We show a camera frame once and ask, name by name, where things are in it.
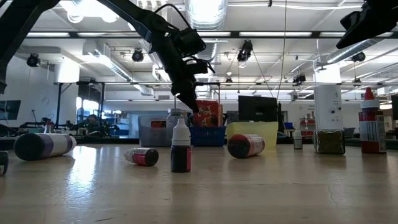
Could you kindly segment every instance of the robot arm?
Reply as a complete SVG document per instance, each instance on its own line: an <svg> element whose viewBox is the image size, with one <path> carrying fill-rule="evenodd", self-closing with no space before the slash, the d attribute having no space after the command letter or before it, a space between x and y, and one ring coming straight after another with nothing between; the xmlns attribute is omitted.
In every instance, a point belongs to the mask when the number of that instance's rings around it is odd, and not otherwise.
<svg viewBox="0 0 398 224"><path fill-rule="evenodd" d="M338 42L337 48L342 49L390 32L397 25L397 21L398 1L367 0L361 12L352 12L340 21L347 32Z"/></svg>
<svg viewBox="0 0 398 224"><path fill-rule="evenodd" d="M37 19L47 9L53 8L60 0L13 0L0 17L0 29L6 30L0 42L0 94L6 87L7 64L21 46ZM207 73L208 62L194 57L206 48L196 30L190 27L179 30L163 17L152 11L141 9L129 0L98 0L127 22L137 33L152 44L165 71L172 81L172 93L194 112L198 111L195 94L195 76Z"/></svg>

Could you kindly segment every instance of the plastic bottle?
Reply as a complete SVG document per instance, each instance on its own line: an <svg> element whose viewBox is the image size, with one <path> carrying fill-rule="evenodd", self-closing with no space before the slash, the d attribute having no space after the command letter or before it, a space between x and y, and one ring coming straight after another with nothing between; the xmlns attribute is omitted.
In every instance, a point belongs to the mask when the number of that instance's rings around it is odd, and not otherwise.
<svg viewBox="0 0 398 224"><path fill-rule="evenodd" d="M25 161L62 156L76 146L76 139L66 134L24 134L14 143L15 155Z"/></svg>
<svg viewBox="0 0 398 224"><path fill-rule="evenodd" d="M5 175L8 168L8 152L0 151L0 176Z"/></svg>
<svg viewBox="0 0 398 224"><path fill-rule="evenodd" d="M361 102L362 112L359 112L362 153L387 153L384 114L379 107L380 101L375 100L372 90L367 88L365 100Z"/></svg>
<svg viewBox="0 0 398 224"><path fill-rule="evenodd" d="M299 129L296 129L293 133L293 146L294 149L303 149L303 137Z"/></svg>
<svg viewBox="0 0 398 224"><path fill-rule="evenodd" d="M178 123L178 119L183 117L183 110L178 108L169 109L169 116L167 117L166 128L167 128L167 140L169 142L169 146L172 143L173 138L173 129Z"/></svg>
<svg viewBox="0 0 398 224"><path fill-rule="evenodd" d="M155 149L137 148L127 150L124 158L139 166L154 166L159 160L159 153Z"/></svg>
<svg viewBox="0 0 398 224"><path fill-rule="evenodd" d="M191 171L190 131L183 118L178 119L173 129L171 170L172 172Z"/></svg>
<svg viewBox="0 0 398 224"><path fill-rule="evenodd" d="M265 147L265 140L257 134L234 134L228 140L228 152L238 159L255 156Z"/></svg>

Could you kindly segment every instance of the computer monitor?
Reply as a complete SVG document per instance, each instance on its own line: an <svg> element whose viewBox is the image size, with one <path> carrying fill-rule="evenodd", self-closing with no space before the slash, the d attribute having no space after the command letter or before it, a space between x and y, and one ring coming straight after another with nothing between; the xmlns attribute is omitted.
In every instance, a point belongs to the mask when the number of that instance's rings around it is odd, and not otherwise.
<svg viewBox="0 0 398 224"><path fill-rule="evenodd" d="M276 98L239 96L239 120L278 122Z"/></svg>

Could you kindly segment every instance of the pillar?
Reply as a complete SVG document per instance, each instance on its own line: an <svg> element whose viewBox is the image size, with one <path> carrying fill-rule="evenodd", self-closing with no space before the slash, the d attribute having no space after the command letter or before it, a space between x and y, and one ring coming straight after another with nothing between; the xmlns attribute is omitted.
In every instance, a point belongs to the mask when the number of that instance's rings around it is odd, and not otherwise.
<svg viewBox="0 0 398 224"><path fill-rule="evenodd" d="M313 75L317 83L341 83L340 67L338 64L324 67L326 70L317 70ZM315 122L317 130L343 130L343 112L341 104L341 87L316 86L315 95Z"/></svg>

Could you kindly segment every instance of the table surface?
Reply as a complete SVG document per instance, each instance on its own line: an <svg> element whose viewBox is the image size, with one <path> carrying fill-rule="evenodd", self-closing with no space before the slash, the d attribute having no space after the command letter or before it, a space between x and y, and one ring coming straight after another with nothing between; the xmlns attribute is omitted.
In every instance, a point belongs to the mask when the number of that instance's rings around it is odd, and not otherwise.
<svg viewBox="0 0 398 224"><path fill-rule="evenodd" d="M194 148L192 171L125 161L134 146L78 146L25 162L10 151L0 223L397 223L398 152L317 155L278 146L249 159Z"/></svg>

